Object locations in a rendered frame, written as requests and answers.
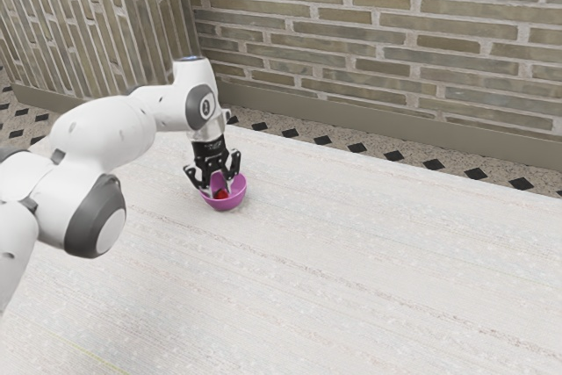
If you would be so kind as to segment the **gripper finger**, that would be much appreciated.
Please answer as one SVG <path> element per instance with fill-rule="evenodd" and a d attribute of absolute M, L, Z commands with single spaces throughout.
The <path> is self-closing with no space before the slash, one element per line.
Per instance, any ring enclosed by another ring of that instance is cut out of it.
<path fill-rule="evenodd" d="M 184 166 L 183 171 L 198 191 L 208 191 L 210 189 L 211 178 L 214 172 L 212 158 L 196 158 L 193 163 Z"/>
<path fill-rule="evenodd" d="M 220 173 L 224 180 L 224 189 L 231 191 L 235 177 L 240 173 L 241 152 L 238 149 L 224 150 L 219 159 Z"/>

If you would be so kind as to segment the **purple bowl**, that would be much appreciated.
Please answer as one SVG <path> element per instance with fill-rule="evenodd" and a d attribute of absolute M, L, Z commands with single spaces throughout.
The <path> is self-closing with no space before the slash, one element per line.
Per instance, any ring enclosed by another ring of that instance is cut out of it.
<path fill-rule="evenodd" d="M 224 180 L 219 171 L 213 173 L 211 178 L 211 191 L 212 194 L 218 190 L 224 188 Z M 231 191 L 229 192 L 229 197 L 226 199 L 214 199 L 209 197 L 204 191 L 199 194 L 203 200 L 216 211 L 228 211 L 236 208 L 244 200 L 247 190 L 247 180 L 246 177 L 239 173 L 231 186 Z"/>

